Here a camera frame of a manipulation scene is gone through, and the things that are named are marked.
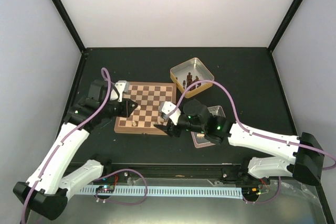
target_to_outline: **metal tin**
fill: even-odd
[[[176,67],[173,67],[170,70],[170,78],[174,83],[176,83],[177,88],[182,93],[184,92],[183,81],[186,81],[186,77],[189,72],[193,76],[193,79],[198,76],[200,80],[215,80],[215,77],[198,58],[192,58],[184,63],[177,65]],[[188,91],[185,97],[193,97],[194,95],[210,88],[211,86],[212,83],[202,83],[200,87],[197,87],[192,91]]]
[[[213,106],[213,107],[208,107],[208,110],[212,115],[220,115],[220,116],[225,116],[224,110],[222,106]],[[207,146],[212,146],[215,145],[205,139],[204,137],[197,136],[199,133],[192,132],[191,136],[193,137],[194,145],[196,148],[202,148],[202,147],[207,147]]]

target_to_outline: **chess piece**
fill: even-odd
[[[187,87],[189,87],[190,84],[191,84],[191,80],[190,80],[190,78],[189,78],[189,79],[187,79]]]
[[[190,88],[190,91],[192,91],[192,90],[194,90],[195,89],[195,86],[192,86],[191,88]]]
[[[196,76],[195,77],[195,81],[199,81],[199,78],[198,78],[198,76]]]

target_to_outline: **chessboard square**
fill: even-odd
[[[153,107],[153,111],[152,111],[152,116],[158,117],[159,116],[159,111],[158,110],[154,110],[154,107]]]
[[[172,97],[173,96],[173,92],[166,92],[165,96],[166,97]]]
[[[126,126],[126,121],[119,121],[119,126]]]

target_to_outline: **black frame edge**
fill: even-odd
[[[79,60],[79,63],[78,63],[78,67],[77,67],[77,70],[76,70],[74,81],[72,82],[72,85],[71,85],[69,97],[68,97],[67,103],[65,105],[65,109],[64,109],[64,112],[63,112],[62,119],[67,114],[69,108],[74,104],[74,100],[75,100],[75,97],[76,97],[76,92],[77,92],[77,89],[78,89],[80,79],[81,79],[82,74],[83,74],[85,63],[88,59],[88,55],[89,55],[88,53],[83,52],[80,56],[80,60]]]
[[[59,15],[61,16],[62,20],[64,21],[65,25],[67,26],[71,36],[73,37],[75,43],[77,44],[77,47],[79,49],[80,52],[84,52],[85,51],[85,46],[82,42],[82,40],[79,37],[79,34],[77,33],[75,26],[73,25],[63,3],[61,0],[52,0],[52,2],[54,3],[54,6],[56,7]]]
[[[328,224],[335,224],[335,221],[332,217],[332,213],[326,198],[326,195],[324,194],[324,190],[322,185],[319,185],[316,187],[317,195],[319,196],[320,203],[322,206],[322,210],[325,216],[325,220],[327,221]]]
[[[296,11],[298,10],[299,6],[301,5],[303,0],[293,0],[293,2],[291,3],[284,19],[282,20],[277,32],[275,33],[271,43],[268,46],[268,50],[270,52],[273,52],[274,49],[276,48],[276,46],[278,45],[280,39],[282,38],[283,34],[285,33],[289,23],[291,22],[291,20],[293,19]]]

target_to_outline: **chessboard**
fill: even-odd
[[[176,84],[159,82],[130,82],[129,91],[123,94],[138,104],[128,118],[117,117],[116,133],[165,135],[154,124],[166,125],[159,113],[161,102],[176,102]]]

